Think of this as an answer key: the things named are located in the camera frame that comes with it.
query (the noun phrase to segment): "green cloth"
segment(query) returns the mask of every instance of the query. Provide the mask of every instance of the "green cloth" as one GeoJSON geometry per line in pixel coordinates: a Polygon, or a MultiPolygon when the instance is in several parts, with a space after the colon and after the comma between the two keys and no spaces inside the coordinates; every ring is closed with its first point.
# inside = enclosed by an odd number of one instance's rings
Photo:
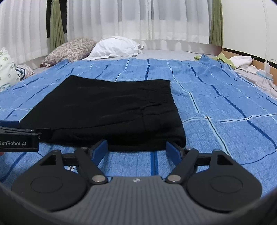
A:
{"type": "Polygon", "coordinates": [[[223,17],[221,0],[213,0],[212,23],[210,30],[210,44],[222,46],[223,42],[223,17]]]}
{"type": "MultiPolygon", "coordinates": [[[[200,60],[201,56],[194,56],[194,60],[198,61],[200,60]]],[[[224,63],[227,63],[230,67],[232,67],[232,69],[235,69],[236,67],[234,66],[234,64],[232,63],[232,61],[230,59],[227,59],[226,56],[221,52],[218,56],[213,57],[212,59],[219,61],[221,60],[224,63]]]]}
{"type": "Polygon", "coordinates": [[[50,18],[50,50],[65,43],[63,24],[61,21],[61,8],[59,0],[52,0],[50,18]]]}

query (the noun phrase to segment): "floral pillow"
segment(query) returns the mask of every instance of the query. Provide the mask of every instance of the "floral pillow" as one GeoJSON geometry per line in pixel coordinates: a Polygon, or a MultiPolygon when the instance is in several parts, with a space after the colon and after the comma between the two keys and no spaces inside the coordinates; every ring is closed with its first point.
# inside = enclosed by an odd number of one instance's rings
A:
{"type": "Polygon", "coordinates": [[[16,65],[7,50],[0,50],[0,92],[19,82],[16,65]]]}
{"type": "Polygon", "coordinates": [[[84,59],[90,54],[96,44],[96,41],[88,38],[77,38],[70,42],[64,43],[46,56],[40,67],[50,67],[64,59],[68,59],[69,62],[84,59]]]}

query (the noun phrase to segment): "patterned pillowcase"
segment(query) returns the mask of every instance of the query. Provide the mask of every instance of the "patterned pillowcase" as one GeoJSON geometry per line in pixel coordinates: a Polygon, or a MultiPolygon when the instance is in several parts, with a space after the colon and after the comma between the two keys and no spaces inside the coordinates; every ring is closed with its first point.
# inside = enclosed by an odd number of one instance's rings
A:
{"type": "Polygon", "coordinates": [[[53,66],[64,59],[68,59],[69,62],[81,60],[90,54],[96,44],[96,41],[88,38],[77,38],[64,43],[46,56],[40,67],[53,66]]]}
{"type": "Polygon", "coordinates": [[[0,50],[0,92],[19,82],[16,65],[4,48],[0,50]]]}
{"type": "Polygon", "coordinates": [[[20,77],[20,80],[24,80],[27,77],[30,77],[35,74],[35,72],[31,69],[31,67],[27,65],[17,65],[16,73],[20,77]]]}

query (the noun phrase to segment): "green curtain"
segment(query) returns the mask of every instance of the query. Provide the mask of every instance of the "green curtain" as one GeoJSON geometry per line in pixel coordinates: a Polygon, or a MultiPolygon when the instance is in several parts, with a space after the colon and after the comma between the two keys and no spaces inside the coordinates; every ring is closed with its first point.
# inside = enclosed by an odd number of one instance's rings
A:
{"type": "Polygon", "coordinates": [[[210,44],[222,46],[223,40],[223,18],[221,0],[213,0],[212,23],[210,30],[210,44]]]}
{"type": "Polygon", "coordinates": [[[63,24],[61,21],[61,8],[59,0],[52,0],[50,18],[50,50],[65,43],[63,24]]]}

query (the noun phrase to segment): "pillow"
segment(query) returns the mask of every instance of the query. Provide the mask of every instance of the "pillow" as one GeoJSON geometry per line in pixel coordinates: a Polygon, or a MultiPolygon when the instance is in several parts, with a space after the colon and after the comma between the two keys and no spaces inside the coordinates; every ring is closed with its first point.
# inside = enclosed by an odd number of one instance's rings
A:
{"type": "Polygon", "coordinates": [[[30,77],[35,74],[35,72],[31,69],[31,67],[27,65],[17,65],[16,73],[20,77],[20,80],[24,80],[27,77],[30,77]]]}
{"type": "Polygon", "coordinates": [[[96,44],[97,42],[88,38],[77,38],[64,43],[46,56],[40,67],[53,66],[64,59],[68,59],[69,62],[81,60],[88,56],[96,44]]]}
{"type": "Polygon", "coordinates": [[[0,92],[19,82],[16,65],[7,50],[0,51],[0,92]]]}
{"type": "Polygon", "coordinates": [[[139,43],[120,36],[112,36],[102,39],[93,48],[86,60],[94,60],[109,57],[132,57],[142,53],[139,43]]]}

